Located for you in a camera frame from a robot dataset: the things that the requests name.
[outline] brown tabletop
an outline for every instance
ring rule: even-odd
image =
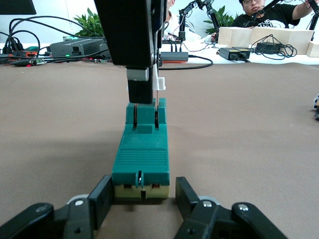
[[[288,238],[319,235],[318,65],[219,64],[160,71],[167,90],[170,198],[114,205],[98,239],[172,239],[175,178],[230,209],[256,205]],[[0,65],[0,225],[56,209],[111,174],[125,125],[126,70],[88,62]]]

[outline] potted plant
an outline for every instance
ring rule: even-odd
[[[228,13],[225,13],[225,6],[221,7],[218,11],[215,11],[215,15],[219,23],[219,26],[231,26],[234,19],[238,17],[238,14],[236,14],[235,18],[233,18],[231,15],[228,15]],[[213,24],[213,22],[210,20],[205,20],[204,22]],[[206,29],[206,33],[212,34],[215,32],[215,28]]]
[[[76,15],[77,17],[73,18],[84,28],[84,29],[80,30],[79,32],[77,32],[75,35],[88,36],[88,37],[104,36],[99,16],[96,13],[93,13],[89,8],[87,9],[87,12],[89,14],[88,16],[86,16],[86,14],[82,15],[81,17]]]

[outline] wire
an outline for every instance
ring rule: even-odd
[[[200,59],[203,59],[203,60],[207,60],[207,61],[209,61],[210,63],[205,64],[205,65],[201,65],[201,66],[175,67],[175,68],[163,68],[163,67],[160,67],[159,69],[160,69],[160,70],[166,70],[166,71],[172,71],[172,70],[192,70],[192,69],[201,69],[201,68],[205,68],[205,67],[209,67],[209,66],[213,65],[213,61],[210,60],[210,59],[208,59],[208,58],[205,58],[205,57],[195,56],[195,55],[189,55],[188,57],[189,57],[189,58],[200,58]]]
[[[33,32],[27,31],[27,30],[15,31],[15,32],[12,34],[12,36],[15,35],[16,33],[19,33],[19,32],[27,32],[27,33],[30,33],[30,34],[32,34],[32,35],[36,38],[36,41],[37,41],[37,43],[38,43],[38,51],[37,51],[37,53],[36,53],[36,57],[39,57],[39,52],[40,52],[40,40],[39,40],[39,38],[38,38]]]
[[[84,28],[82,25],[78,24],[77,22],[71,21],[71,20],[69,20],[69,19],[65,19],[65,18],[58,17],[58,16],[33,16],[33,17],[28,17],[28,18],[15,18],[15,19],[11,20],[11,22],[10,22],[10,24],[9,24],[9,36],[8,36],[8,39],[7,39],[6,42],[5,42],[5,46],[10,47],[10,39],[12,38],[12,32],[13,32],[14,28],[15,28],[18,24],[20,24],[21,22],[23,22],[23,21],[29,21],[29,22],[34,22],[34,23],[40,24],[40,25],[44,25],[44,26],[50,27],[50,28],[52,28],[52,29],[54,29],[54,30],[57,30],[57,31],[60,31],[60,32],[65,33],[65,34],[67,34],[67,35],[71,35],[71,36],[75,36],[75,37],[80,37],[80,38],[92,38],[92,37],[77,36],[77,35],[74,35],[74,34],[70,34],[70,33],[68,33],[68,32],[62,31],[62,30],[60,30],[60,29],[58,29],[58,28],[56,28],[56,27],[50,26],[50,25],[48,25],[48,24],[45,24],[45,23],[42,23],[42,22],[38,22],[38,21],[32,20],[32,19],[35,19],[35,18],[56,18],[56,19],[65,20],[65,21],[74,23],[74,24],[76,24],[76,25],[82,27],[84,30],[86,30],[86,31],[88,31],[89,33],[95,35],[96,38],[101,38],[101,39],[104,39],[104,40],[105,40],[105,37],[98,36],[98,35],[96,35],[95,33],[91,32],[90,30]]]
[[[6,34],[6,33],[2,32],[2,31],[0,31],[0,34],[3,34],[3,35],[6,35],[6,36],[9,36],[8,34]]]
[[[210,43],[207,43],[206,44],[206,46],[204,46],[204,48],[202,48],[202,49],[200,49],[200,50],[196,50],[196,51],[190,51],[188,48],[187,48],[187,46],[185,45],[185,43],[183,42],[182,43],[183,45],[184,45],[184,47],[187,49],[187,51],[189,51],[189,52],[198,52],[198,51],[202,51],[202,50],[205,50],[205,49],[207,49],[208,48],[208,46],[209,45],[211,45]]]
[[[264,42],[264,40],[266,40],[268,37],[271,37],[272,39],[272,44],[274,46],[273,49],[269,50],[269,49],[266,49],[265,46],[260,48],[260,49],[257,49],[257,47],[253,47],[257,42]],[[279,43],[279,47],[277,46],[278,50],[276,51],[275,49],[275,40]],[[284,60],[285,58],[290,58],[290,57],[294,57],[297,55],[297,49],[294,48],[292,45],[288,44],[288,45],[284,45],[283,43],[281,43],[277,38],[275,38],[273,36],[273,34],[270,34],[268,36],[265,36],[259,40],[257,40],[256,42],[254,42],[252,44],[252,47],[250,48],[251,52],[252,53],[255,53],[257,55],[263,55],[264,57],[268,58],[268,59],[272,59],[272,60]],[[273,57],[269,57],[269,56],[266,56],[265,54],[276,54],[278,56],[280,56],[281,58],[278,59],[278,58],[273,58]]]

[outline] black electronic device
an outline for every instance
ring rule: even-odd
[[[0,0],[0,15],[35,15],[32,0]]]
[[[174,239],[287,239],[253,204],[222,207],[199,197],[185,177],[177,177],[175,201],[183,223]],[[0,226],[1,239],[93,239],[114,203],[111,176],[104,176],[87,197],[76,197],[55,210],[36,203]]]
[[[219,49],[219,55],[230,61],[237,61],[238,59],[240,59],[240,54],[241,52],[239,50],[230,47]]]
[[[99,54],[105,58],[110,57],[108,45],[101,38],[80,38],[52,43],[50,45],[53,57],[88,56]]]

